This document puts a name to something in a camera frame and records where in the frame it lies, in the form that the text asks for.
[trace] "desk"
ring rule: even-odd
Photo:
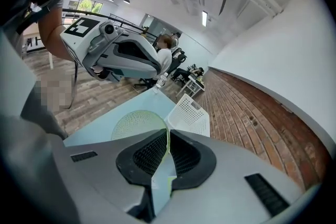
[[[23,31],[23,39],[28,39],[28,38],[33,38],[33,37],[39,37],[40,32],[38,30],[38,24],[34,23],[31,24],[27,29]],[[54,69],[54,63],[53,63],[53,55],[49,53],[49,64],[50,64],[50,69]]]
[[[110,141],[115,125],[126,114],[135,110],[149,110],[165,119],[174,107],[175,103],[161,91],[155,94],[150,89],[90,122],[65,139],[64,144],[77,146]]]
[[[196,80],[192,77],[189,76],[189,81],[185,84],[185,86],[178,92],[178,94],[176,95],[176,97],[183,92],[183,90],[187,87],[188,89],[191,90],[191,92],[193,93],[190,97],[194,97],[200,90],[205,91],[204,88],[202,88],[197,82]]]

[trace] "white mesh basket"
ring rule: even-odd
[[[169,129],[210,137],[209,114],[191,97],[184,94],[166,118]]]

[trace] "light blue surface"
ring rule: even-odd
[[[161,91],[155,94],[150,89],[79,129],[65,139],[64,144],[65,146],[77,146],[110,141],[115,125],[126,114],[135,110],[149,110],[165,119],[174,106],[175,103]]]

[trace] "wooden floor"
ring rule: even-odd
[[[38,78],[50,72],[46,50],[28,54],[24,61]],[[56,57],[53,57],[53,62],[54,70],[68,75],[75,73],[73,62]],[[59,125],[71,135],[99,116],[138,95],[133,89],[135,83],[137,83],[137,80],[125,78],[119,83],[101,82],[91,77],[83,67],[79,67],[77,92],[71,108],[55,109],[53,113]],[[145,87],[137,88],[140,91],[141,89],[144,91]],[[176,103],[175,95],[180,89],[180,85],[168,80],[162,91]]]
[[[38,77],[50,72],[45,50],[28,54],[24,60]],[[54,57],[54,70],[73,75],[74,63]],[[206,91],[195,100],[209,113],[212,138],[250,150],[286,173],[302,190],[323,180],[330,156],[297,116],[269,95],[227,74],[209,70],[204,78]],[[56,109],[54,115],[71,135],[138,95],[132,87],[136,82],[100,82],[80,67],[72,107]],[[180,89],[181,85],[168,79],[162,91],[176,103],[175,95]]]

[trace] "black vent grille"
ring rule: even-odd
[[[153,176],[167,149],[167,134],[162,134],[137,150],[133,155],[136,166]]]
[[[277,193],[277,191],[263,178],[261,174],[249,175],[246,176],[245,179],[272,217],[289,207],[289,204]]]
[[[94,151],[89,151],[89,152],[85,152],[85,153],[80,153],[80,154],[76,154],[76,155],[72,155],[71,159],[73,160],[73,162],[80,162],[84,159],[89,159],[92,157],[97,156],[98,154]]]
[[[190,171],[200,162],[200,152],[176,135],[171,135],[170,150],[174,159],[177,176]]]

